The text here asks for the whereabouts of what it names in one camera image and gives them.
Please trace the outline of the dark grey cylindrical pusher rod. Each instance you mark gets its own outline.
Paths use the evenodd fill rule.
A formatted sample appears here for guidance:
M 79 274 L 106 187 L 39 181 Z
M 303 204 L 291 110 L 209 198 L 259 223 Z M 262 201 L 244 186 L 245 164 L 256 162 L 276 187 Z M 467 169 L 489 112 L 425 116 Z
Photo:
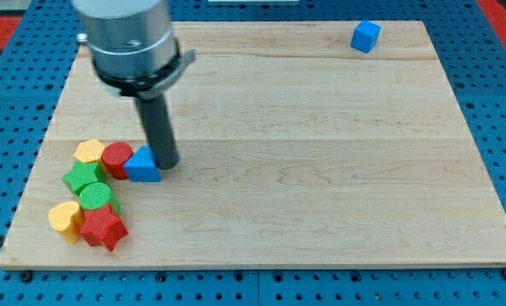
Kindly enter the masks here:
M 161 170 L 176 167 L 179 152 L 164 95 L 154 99 L 135 98 L 134 103 L 156 166 Z

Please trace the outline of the black pusher mount flange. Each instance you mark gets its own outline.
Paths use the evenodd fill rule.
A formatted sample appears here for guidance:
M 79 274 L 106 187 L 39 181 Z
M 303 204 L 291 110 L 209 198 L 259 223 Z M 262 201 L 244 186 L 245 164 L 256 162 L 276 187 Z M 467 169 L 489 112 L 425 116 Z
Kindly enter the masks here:
M 178 53 L 160 70 L 142 77 L 110 76 L 103 72 L 95 62 L 93 62 L 93 68 L 97 77 L 104 83 L 103 88 L 109 93 L 117 97 L 149 100 L 163 95 L 184 75 L 185 69 L 195 60 L 195 49 L 184 54 Z

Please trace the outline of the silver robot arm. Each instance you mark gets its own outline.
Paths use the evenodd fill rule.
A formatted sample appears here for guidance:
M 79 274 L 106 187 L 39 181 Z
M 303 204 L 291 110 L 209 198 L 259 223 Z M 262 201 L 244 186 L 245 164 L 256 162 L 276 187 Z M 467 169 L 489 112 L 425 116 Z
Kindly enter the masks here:
M 164 0 L 73 0 L 98 78 L 116 95 L 134 100 L 155 164 L 179 163 L 179 152 L 164 93 L 196 60 L 181 51 Z

